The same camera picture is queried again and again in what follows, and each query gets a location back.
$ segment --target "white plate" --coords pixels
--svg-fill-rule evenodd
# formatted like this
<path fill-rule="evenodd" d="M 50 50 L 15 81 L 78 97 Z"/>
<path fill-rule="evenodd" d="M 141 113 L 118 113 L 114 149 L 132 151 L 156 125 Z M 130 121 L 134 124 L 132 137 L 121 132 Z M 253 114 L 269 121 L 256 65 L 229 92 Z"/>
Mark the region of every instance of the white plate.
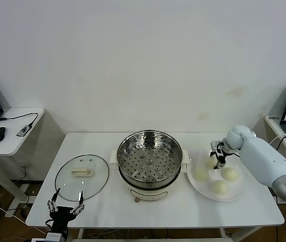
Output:
<path fill-rule="evenodd" d="M 205 162 L 209 158 L 210 151 L 202 151 L 199 153 L 198 160 L 191 161 L 191 164 L 187 165 L 187 174 L 192 186 L 202 195 L 207 198 L 220 201 L 220 202 L 230 202 L 239 198 L 246 188 L 246 180 L 242 171 L 239 169 L 238 164 L 240 159 L 234 155 L 226 157 L 225 167 L 234 168 L 238 173 L 239 177 L 236 181 L 231 182 L 225 180 L 220 171 L 221 169 L 209 169 L 205 166 Z M 205 181 L 195 180 L 193 177 L 193 170 L 196 166 L 203 166 L 207 169 L 209 174 L 209 179 Z M 217 195 L 211 190 L 211 184 L 216 180 L 223 180 L 228 188 L 228 192 L 225 195 Z"/>

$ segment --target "white robotic arm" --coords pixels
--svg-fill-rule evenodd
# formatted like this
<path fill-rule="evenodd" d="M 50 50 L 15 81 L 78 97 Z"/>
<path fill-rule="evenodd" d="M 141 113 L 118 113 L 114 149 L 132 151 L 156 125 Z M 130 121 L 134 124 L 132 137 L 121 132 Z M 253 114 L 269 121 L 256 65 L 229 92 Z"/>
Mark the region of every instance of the white robotic arm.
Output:
<path fill-rule="evenodd" d="M 238 151 L 252 175 L 286 201 L 286 159 L 248 127 L 234 127 L 222 141 L 212 141 L 211 149 L 211 155 L 217 158 L 215 169 L 223 168 L 225 157 Z"/>

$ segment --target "glass lid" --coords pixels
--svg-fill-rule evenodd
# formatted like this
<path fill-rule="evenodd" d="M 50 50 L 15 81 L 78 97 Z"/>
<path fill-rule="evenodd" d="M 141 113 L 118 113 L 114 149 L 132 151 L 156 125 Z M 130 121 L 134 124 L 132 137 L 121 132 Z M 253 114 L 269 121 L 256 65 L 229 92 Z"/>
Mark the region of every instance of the glass lid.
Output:
<path fill-rule="evenodd" d="M 83 200 L 99 193 L 109 177 L 107 163 L 96 155 L 80 155 L 61 167 L 55 178 L 55 189 L 69 201 L 78 201 L 83 191 Z"/>

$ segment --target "white desk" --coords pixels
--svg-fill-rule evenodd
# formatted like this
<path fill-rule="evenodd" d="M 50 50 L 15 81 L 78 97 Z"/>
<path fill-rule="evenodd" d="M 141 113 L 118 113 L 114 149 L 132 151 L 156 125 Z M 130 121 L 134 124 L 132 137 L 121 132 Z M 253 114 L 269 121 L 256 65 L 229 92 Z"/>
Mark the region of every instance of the white desk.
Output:
<path fill-rule="evenodd" d="M 265 122 L 269 125 L 269 127 L 274 131 L 276 136 L 285 134 L 285 131 L 279 125 L 280 123 L 280 116 L 278 115 L 266 115 Z M 283 144 L 286 147 L 286 139 L 283 140 Z"/>
<path fill-rule="evenodd" d="M 5 110 L 3 116 L 5 117 L 16 117 L 26 113 L 36 112 L 38 113 L 37 119 L 33 123 L 33 128 L 24 136 L 18 137 L 16 134 L 30 122 L 34 120 L 36 117 L 35 114 L 31 114 L 25 117 L 12 119 L 12 120 L 4 120 L 0 121 L 0 127 L 6 127 L 5 137 L 2 141 L 0 141 L 0 156 L 7 156 L 8 165 L 10 165 L 11 169 L 20 169 L 18 167 L 13 158 L 18 149 L 22 146 L 24 141 L 27 139 L 29 134 L 32 132 L 38 121 L 44 114 L 43 108 L 8 108 Z M 19 189 L 15 184 L 13 184 L 3 172 L 0 171 L 0 185 L 2 185 L 7 191 L 9 191 L 12 195 L 14 195 L 15 199 L 11 203 L 10 209 L 16 208 L 20 202 L 26 202 L 28 200 L 27 195 L 24 193 L 28 187 L 28 185 L 22 185 Z"/>
<path fill-rule="evenodd" d="M 55 193 L 54 180 L 59 169 L 70 159 L 82 154 L 95 154 L 107 162 L 110 153 L 129 134 L 93 133 L 67 134 L 54 162 L 37 195 L 26 219 L 29 226 L 45 226 L 49 219 L 47 200 Z M 171 133 L 187 149 L 190 158 L 196 159 L 198 152 L 208 150 L 210 141 L 222 139 L 226 133 Z M 245 193 L 233 202 L 216 202 L 195 191 L 186 174 L 181 173 L 177 184 L 168 197 L 154 202 L 134 202 L 125 190 L 122 178 L 116 169 L 110 169 L 105 187 L 96 196 L 85 200 L 85 209 L 73 221 L 72 228 L 244 228 L 234 235 L 235 241 L 258 230 L 262 226 L 280 225 L 284 218 L 267 187 L 257 182 L 240 164 L 246 174 Z M 58 206 L 74 207 L 77 203 L 60 196 Z"/>

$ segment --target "stainless steel steamer basket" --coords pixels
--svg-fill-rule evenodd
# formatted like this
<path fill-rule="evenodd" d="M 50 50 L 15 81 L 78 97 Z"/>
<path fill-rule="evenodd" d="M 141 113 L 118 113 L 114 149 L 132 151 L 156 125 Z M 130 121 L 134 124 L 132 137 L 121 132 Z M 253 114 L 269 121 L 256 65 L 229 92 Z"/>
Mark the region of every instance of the stainless steel steamer basket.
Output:
<path fill-rule="evenodd" d="M 157 190 L 170 185 L 178 177 L 182 150 L 170 135 L 144 130 L 122 141 L 117 161 L 126 182 L 139 189 Z"/>

